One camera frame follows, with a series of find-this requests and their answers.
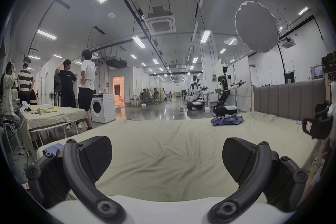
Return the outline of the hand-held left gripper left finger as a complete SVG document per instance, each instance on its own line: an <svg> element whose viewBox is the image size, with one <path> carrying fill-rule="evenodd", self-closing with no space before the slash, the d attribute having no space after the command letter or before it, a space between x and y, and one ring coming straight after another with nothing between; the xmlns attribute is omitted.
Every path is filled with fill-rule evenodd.
<svg viewBox="0 0 336 224"><path fill-rule="evenodd" d="M95 183L112 160L111 141L95 136L77 142L70 138L56 153L47 151L25 175L33 198L45 209L66 201L70 191L94 216L106 223L126 220L124 208L100 192Z"/></svg>

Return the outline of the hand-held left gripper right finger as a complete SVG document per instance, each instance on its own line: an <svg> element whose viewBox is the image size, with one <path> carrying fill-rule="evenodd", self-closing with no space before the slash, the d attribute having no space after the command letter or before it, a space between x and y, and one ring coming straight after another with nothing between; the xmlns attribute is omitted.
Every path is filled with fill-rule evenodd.
<svg viewBox="0 0 336 224"><path fill-rule="evenodd" d="M285 213L297 210L308 173L288 156L279 157L266 141L253 144L242 138L227 138L222 159L239 185L236 192L213 205L208 221L233 221L245 213L263 193L267 204Z"/></svg>

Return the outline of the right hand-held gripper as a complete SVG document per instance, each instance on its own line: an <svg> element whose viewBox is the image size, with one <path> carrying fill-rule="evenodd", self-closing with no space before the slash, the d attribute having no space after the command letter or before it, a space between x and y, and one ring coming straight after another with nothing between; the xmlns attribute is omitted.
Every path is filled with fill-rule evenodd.
<svg viewBox="0 0 336 224"><path fill-rule="evenodd" d="M302 121L303 132L310 135L312 139L327 139L330 134L332 124L336 121L336 105L332 102L324 101L315 107L315 117L322 118L305 118Z"/></svg>

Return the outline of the person's right hand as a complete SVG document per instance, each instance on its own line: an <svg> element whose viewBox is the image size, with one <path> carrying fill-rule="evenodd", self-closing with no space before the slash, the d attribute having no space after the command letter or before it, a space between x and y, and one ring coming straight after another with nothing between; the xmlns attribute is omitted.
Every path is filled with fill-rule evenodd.
<svg viewBox="0 0 336 224"><path fill-rule="evenodd" d="M325 168L328 164L328 159L332 155L333 150L335 149L335 141L331 138L328 138L325 142L325 146L321 152L321 166Z"/></svg>

